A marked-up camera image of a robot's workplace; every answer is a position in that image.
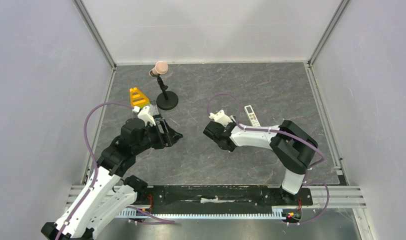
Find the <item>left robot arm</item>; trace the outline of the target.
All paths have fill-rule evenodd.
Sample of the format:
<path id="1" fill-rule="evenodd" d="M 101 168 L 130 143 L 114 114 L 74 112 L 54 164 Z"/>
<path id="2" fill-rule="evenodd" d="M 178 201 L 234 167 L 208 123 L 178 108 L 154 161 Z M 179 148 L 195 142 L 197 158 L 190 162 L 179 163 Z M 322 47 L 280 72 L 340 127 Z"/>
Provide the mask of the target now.
<path id="1" fill-rule="evenodd" d="M 163 149 L 176 144 L 183 135 L 160 118 L 152 125 L 130 118 L 120 134 L 103 150 L 88 183 L 55 222 L 47 222 L 41 233 L 48 240 L 95 240 L 102 230 L 127 206 L 143 204 L 148 198 L 147 183 L 136 176 L 125 178 L 123 185 L 107 201 L 105 196 L 148 149 Z"/>

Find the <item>long white remote control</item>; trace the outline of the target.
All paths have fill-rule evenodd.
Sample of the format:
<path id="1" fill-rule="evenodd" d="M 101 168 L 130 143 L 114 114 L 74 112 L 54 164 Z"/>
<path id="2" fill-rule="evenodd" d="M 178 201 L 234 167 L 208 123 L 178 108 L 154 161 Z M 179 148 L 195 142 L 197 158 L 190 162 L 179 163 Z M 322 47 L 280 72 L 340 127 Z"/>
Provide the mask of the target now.
<path id="1" fill-rule="evenodd" d="M 253 127 L 260 127 L 260 122 L 255 114 L 255 111 L 251 105 L 246 105 L 244 107 L 244 110 L 246 112 L 247 118 L 250 121 L 251 125 Z"/>

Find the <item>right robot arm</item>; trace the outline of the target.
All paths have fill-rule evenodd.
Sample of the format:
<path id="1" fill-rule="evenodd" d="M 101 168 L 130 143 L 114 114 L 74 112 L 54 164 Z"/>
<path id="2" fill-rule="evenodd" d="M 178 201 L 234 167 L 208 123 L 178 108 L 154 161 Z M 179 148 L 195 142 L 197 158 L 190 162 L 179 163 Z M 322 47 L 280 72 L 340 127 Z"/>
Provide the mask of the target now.
<path id="1" fill-rule="evenodd" d="M 257 147 L 273 151 L 285 167 L 280 199 L 293 204 L 300 198 L 300 189 L 315 155 L 322 153 L 318 143 L 291 120 L 270 127 L 242 125 L 236 122 L 221 124 L 211 121 L 203 134 L 220 149 L 233 152 L 237 147 Z"/>

